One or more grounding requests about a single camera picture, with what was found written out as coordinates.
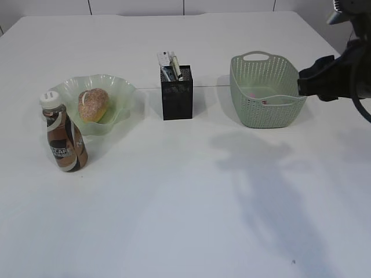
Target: white bottle cap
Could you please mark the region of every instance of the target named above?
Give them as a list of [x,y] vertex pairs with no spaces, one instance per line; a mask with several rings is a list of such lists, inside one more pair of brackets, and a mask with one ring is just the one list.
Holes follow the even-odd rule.
[[43,109],[55,109],[62,104],[59,94],[49,91],[40,96],[40,104]]

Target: green plastic basket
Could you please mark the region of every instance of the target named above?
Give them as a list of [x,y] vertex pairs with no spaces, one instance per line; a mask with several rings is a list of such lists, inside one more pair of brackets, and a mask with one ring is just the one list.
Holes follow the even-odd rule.
[[[247,60],[262,54],[266,60]],[[234,107],[241,122],[257,129],[290,125],[300,113],[306,97],[299,96],[299,73],[282,56],[255,51],[231,60],[230,86]]]

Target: bottle label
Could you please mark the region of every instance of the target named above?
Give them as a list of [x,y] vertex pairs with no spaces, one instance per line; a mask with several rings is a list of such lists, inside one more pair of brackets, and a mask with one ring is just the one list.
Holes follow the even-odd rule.
[[63,171],[78,170],[86,164],[88,154],[79,129],[66,112],[47,117],[50,149]]

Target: white table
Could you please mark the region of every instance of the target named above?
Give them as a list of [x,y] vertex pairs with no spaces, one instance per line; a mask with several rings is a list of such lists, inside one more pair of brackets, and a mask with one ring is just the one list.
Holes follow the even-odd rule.
[[[160,90],[140,89],[129,120],[85,138],[84,169],[55,167],[39,94],[94,73],[156,87],[162,49],[209,85],[194,89],[194,119],[164,122]],[[298,69],[336,54],[286,12],[26,17],[9,30],[0,277],[371,277],[370,125],[349,100],[313,97],[287,128],[242,126],[229,88],[212,85],[256,49]]]

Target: white wall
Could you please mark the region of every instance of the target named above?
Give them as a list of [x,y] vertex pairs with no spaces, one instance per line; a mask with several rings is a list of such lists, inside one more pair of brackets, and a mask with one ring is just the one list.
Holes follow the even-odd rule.
[[274,0],[185,0],[185,14],[272,11]]
[[343,52],[352,26],[349,22],[327,25],[333,12],[332,0],[277,0],[275,10],[294,10],[338,52]]
[[90,0],[93,14],[180,15],[183,0]]
[[23,16],[75,14],[90,14],[88,0],[0,0],[0,25],[4,32]]
[[[326,25],[327,17],[333,11],[332,2],[276,0],[275,10],[294,10],[338,52],[342,52],[351,33],[351,25]],[[90,0],[93,14],[121,15],[272,11],[274,3],[274,0]],[[75,14],[90,14],[88,0],[0,0],[0,26],[4,31],[22,16]]]

